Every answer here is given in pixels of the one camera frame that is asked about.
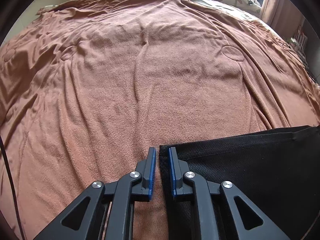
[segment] triangular cutout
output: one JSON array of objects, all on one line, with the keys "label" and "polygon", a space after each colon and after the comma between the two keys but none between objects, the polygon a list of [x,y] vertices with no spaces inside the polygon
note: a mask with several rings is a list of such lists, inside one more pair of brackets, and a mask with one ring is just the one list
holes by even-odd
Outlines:
[{"label": "triangular cutout", "polygon": [[250,230],[263,225],[263,220],[259,217],[239,196],[234,197],[244,228]]},{"label": "triangular cutout", "polygon": [[61,222],[65,227],[79,230],[85,211],[90,202],[90,197],[84,198]]}]

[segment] pink blanket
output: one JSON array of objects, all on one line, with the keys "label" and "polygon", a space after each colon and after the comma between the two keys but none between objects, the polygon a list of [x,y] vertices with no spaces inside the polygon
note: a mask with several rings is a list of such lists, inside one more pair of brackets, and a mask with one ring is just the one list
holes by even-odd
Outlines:
[{"label": "pink blanket", "polygon": [[[319,125],[320,89],[282,42],[189,0],[73,0],[42,14],[0,50],[1,136],[27,239],[149,146]],[[2,160],[0,172],[19,236]],[[134,239],[167,238],[157,170]]]}]

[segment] curtain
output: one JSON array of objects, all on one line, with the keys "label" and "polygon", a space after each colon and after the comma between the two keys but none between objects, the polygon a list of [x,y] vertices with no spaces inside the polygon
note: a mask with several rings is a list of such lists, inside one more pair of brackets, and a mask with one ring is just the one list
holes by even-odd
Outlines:
[{"label": "curtain", "polygon": [[260,19],[282,38],[288,39],[305,18],[290,0],[263,0]]}]

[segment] wire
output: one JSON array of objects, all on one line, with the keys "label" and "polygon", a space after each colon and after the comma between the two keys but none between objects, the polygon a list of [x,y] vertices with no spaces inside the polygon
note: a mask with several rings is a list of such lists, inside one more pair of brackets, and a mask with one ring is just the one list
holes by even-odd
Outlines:
[{"label": "wire", "polygon": [[[292,56],[294,56],[298,61],[301,61],[301,59],[298,59],[294,54],[292,54],[290,51],[286,50],[286,49],[284,48],[284,45],[286,45],[289,49],[291,49],[291,47],[290,47],[288,44],[286,44],[286,43],[282,43],[282,48],[283,48],[285,51],[289,52],[289,53],[290,53]],[[318,78],[318,77],[315,77],[315,76],[313,75],[313,73],[305,67],[304,64],[303,64],[303,66],[304,66],[304,69],[306,70],[308,76],[312,79],[312,81],[313,81],[315,84],[318,84],[318,81],[317,81],[317,78]]]},{"label": "wire", "polygon": [[14,208],[15,208],[15,211],[16,211],[16,217],[17,217],[17,221],[18,221],[21,237],[22,237],[22,240],[26,240],[25,237],[24,237],[24,234],[23,234],[22,224],[21,224],[21,220],[20,220],[20,216],[19,216],[16,191],[14,189],[14,184],[13,184],[13,179],[12,179],[12,175],[11,175],[11,172],[10,172],[10,166],[9,166],[9,162],[8,162],[8,157],[7,157],[7,154],[6,154],[5,149],[4,149],[4,144],[3,144],[3,141],[2,141],[1,135],[0,135],[0,149],[1,149],[1,152],[2,152],[4,165],[5,165],[5,168],[7,170],[8,178],[9,178],[9,181],[10,181],[11,192],[12,192],[12,197],[13,197],[13,203],[14,203]]}]

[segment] pink cloth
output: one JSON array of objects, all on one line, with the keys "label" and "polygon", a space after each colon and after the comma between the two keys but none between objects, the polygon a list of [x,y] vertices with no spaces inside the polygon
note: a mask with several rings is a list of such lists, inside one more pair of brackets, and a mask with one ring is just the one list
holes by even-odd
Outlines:
[{"label": "pink cloth", "polygon": [[[43,13],[0,48],[0,133],[27,240],[150,146],[319,125],[320,89],[282,42],[259,20],[190,0],[72,0]],[[19,236],[2,160],[0,175],[0,210]],[[158,168],[133,238],[168,239]]]}]

